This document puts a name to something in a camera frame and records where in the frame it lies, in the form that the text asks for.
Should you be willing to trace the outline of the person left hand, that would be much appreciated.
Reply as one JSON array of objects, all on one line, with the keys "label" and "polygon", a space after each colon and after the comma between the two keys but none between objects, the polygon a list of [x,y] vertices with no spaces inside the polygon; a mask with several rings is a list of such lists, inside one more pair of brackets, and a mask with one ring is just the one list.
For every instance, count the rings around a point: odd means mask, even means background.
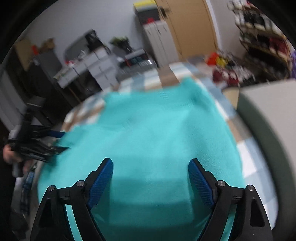
[{"label": "person left hand", "polygon": [[3,159],[8,164],[23,163],[23,173],[28,173],[34,160],[23,160],[17,153],[11,150],[9,144],[6,144],[3,148]]}]

